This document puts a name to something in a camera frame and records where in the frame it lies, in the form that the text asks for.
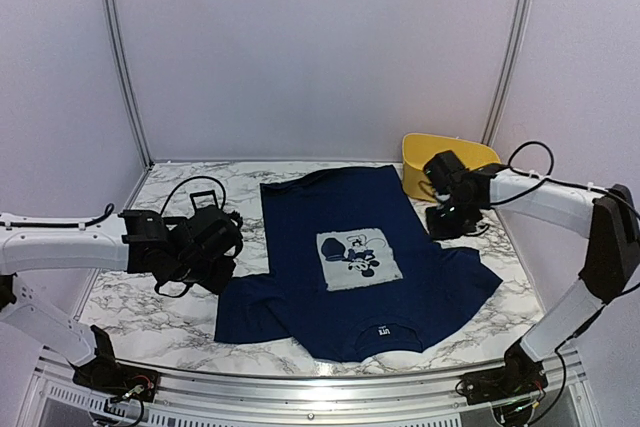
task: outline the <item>navy blue t-shirt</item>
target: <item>navy blue t-shirt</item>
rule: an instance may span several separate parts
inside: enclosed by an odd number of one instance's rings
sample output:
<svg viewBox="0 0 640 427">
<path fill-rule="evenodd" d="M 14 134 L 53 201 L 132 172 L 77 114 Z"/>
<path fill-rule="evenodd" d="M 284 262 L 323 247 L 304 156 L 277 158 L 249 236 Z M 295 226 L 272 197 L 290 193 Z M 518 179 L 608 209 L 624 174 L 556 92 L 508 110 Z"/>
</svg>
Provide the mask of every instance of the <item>navy blue t-shirt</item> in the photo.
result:
<svg viewBox="0 0 640 427">
<path fill-rule="evenodd" d="M 422 352 L 500 285 L 477 251 L 431 241 L 392 166 L 322 170 L 261 194 L 270 273 L 220 296 L 219 342 L 293 336 L 343 362 Z"/>
</svg>

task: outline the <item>yellow bin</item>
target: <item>yellow bin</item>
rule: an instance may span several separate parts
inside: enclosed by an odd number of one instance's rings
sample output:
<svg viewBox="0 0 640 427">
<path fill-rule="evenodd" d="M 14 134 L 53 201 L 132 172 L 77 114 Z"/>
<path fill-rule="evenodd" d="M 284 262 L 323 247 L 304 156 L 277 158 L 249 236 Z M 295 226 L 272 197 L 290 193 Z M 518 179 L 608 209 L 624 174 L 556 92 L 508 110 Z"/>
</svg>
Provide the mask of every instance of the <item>yellow bin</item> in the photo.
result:
<svg viewBox="0 0 640 427">
<path fill-rule="evenodd" d="M 500 162 L 498 154 L 491 147 L 468 140 L 453 139 L 429 134 L 407 134 L 402 140 L 402 188 L 409 197 L 434 201 L 431 187 L 422 172 L 424 164 L 434 155 L 453 150 L 469 169 L 477 169 L 485 164 Z M 420 182 L 429 195 L 418 185 Z"/>
</svg>

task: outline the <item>white square print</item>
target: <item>white square print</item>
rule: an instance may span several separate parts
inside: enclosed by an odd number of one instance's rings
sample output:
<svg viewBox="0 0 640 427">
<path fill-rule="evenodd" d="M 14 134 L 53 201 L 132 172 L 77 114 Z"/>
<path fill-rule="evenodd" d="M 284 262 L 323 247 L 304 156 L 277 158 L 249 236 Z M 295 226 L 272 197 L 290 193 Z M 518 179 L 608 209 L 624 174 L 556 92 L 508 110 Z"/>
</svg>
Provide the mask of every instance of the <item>white square print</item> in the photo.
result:
<svg viewBox="0 0 640 427">
<path fill-rule="evenodd" d="M 402 279 L 393 250 L 380 229 L 316 236 L 327 290 L 346 290 Z"/>
</svg>

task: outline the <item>blue hat on cartoon character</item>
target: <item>blue hat on cartoon character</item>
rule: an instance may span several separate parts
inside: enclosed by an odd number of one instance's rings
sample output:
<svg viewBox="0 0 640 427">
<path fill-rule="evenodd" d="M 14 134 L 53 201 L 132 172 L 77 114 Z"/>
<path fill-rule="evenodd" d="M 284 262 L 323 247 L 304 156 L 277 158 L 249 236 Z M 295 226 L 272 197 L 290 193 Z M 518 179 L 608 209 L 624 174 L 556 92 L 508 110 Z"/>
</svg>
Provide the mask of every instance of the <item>blue hat on cartoon character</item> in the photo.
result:
<svg viewBox="0 0 640 427">
<path fill-rule="evenodd" d="M 340 260 L 344 260 L 344 251 L 346 250 L 345 246 L 335 237 L 329 237 L 325 239 L 322 243 L 322 247 L 320 247 L 320 251 L 324 258 L 329 262 L 338 262 Z"/>
</svg>

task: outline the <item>white marble surface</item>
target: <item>white marble surface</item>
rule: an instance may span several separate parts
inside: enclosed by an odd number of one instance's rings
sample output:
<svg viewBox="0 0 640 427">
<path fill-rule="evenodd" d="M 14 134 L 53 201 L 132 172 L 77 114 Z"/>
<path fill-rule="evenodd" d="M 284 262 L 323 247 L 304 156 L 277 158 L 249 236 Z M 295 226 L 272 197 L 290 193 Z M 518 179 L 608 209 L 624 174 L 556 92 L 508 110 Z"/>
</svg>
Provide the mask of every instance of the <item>white marble surface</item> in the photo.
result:
<svg viewBox="0 0 640 427">
<path fill-rule="evenodd" d="M 135 208 L 159 210 L 181 180 L 211 175 L 228 192 L 227 209 L 244 217 L 245 248 L 235 275 L 268 272 L 266 241 L 258 185 L 290 180 L 319 169 L 345 165 L 383 165 L 343 162 L 228 162 L 156 165 L 140 192 Z M 188 184 L 190 192 L 208 187 L 206 181 Z M 426 203 L 413 201 L 424 222 Z M 190 215 L 187 190 L 182 189 L 167 209 L 168 215 Z M 500 358 L 514 340 L 542 313 L 534 292 L 499 221 L 481 237 L 444 242 L 469 246 L 481 253 L 484 264 L 503 279 L 502 285 L 461 330 L 423 353 L 387 352 L 362 363 L 330 363 L 313 359 L 293 339 L 251 345 L 213 341 L 217 297 L 196 286 L 181 299 L 157 296 L 149 275 L 103 273 L 96 281 L 82 321 L 95 323 L 111 335 L 116 354 L 181 369 L 270 375 L 363 375 L 448 367 Z M 172 293 L 181 290 L 172 288 Z"/>
</svg>

